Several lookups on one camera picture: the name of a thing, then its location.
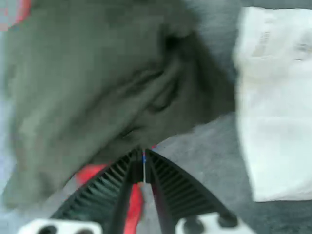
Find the white cloth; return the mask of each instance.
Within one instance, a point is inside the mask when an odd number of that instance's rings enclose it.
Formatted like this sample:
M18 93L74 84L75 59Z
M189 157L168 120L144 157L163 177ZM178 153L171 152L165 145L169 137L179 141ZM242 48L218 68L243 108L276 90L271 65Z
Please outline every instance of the white cloth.
M254 201L312 199L312 11L244 8L237 124Z

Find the red object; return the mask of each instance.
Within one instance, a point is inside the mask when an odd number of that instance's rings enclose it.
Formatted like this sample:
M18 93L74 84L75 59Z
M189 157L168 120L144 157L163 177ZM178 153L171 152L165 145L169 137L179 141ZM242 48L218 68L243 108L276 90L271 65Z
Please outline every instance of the red object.
M18 0L20 6L18 8L17 18L15 24L21 23L30 13L31 0Z
M88 165L79 171L76 175L79 185L85 184L106 165ZM130 195L130 204L125 223L124 234L135 234L137 225L142 215L143 195L139 185L135 184L132 187Z

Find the gray carpet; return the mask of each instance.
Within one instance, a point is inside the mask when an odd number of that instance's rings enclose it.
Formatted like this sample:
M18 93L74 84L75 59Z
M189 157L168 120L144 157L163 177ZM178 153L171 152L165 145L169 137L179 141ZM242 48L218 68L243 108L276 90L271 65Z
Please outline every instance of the gray carpet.
M235 71L231 53L241 6L312 9L311 0L186 1L200 16L198 30L212 56L233 81ZM157 150L201 181L258 234L312 233L312 202L252 202L248 177L239 152L234 115L198 127L192 133L172 137L161 143ZM5 155L1 151L0 191L11 170L11 162ZM32 218L49 217L75 187L75 183L71 182L46 204L23 214L14 211L8 213L0 206L0 234L15 234L19 226ZM146 210L138 234L159 234L161 232L149 187L144 188L144 193Z

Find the gray towel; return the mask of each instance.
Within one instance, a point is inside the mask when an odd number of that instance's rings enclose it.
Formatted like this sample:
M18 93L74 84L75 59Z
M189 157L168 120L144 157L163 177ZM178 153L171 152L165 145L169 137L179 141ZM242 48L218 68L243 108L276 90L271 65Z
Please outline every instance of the gray towel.
M36 0L6 34L5 91L22 207L89 162L151 147L233 110L233 86L179 0Z

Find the gray cloth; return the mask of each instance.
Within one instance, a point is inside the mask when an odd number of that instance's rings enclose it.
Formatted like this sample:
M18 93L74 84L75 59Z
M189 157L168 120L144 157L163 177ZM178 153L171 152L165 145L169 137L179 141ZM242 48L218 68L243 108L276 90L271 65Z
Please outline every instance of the gray cloth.
M36 0L5 35L5 56L17 160L8 207L234 110L233 85L180 0Z
M193 175L257 234L312 233L312 201L252 201L234 114L198 126L188 134L174 136L158 145L156 151ZM159 234L148 185L144 193L146 207L137 234Z

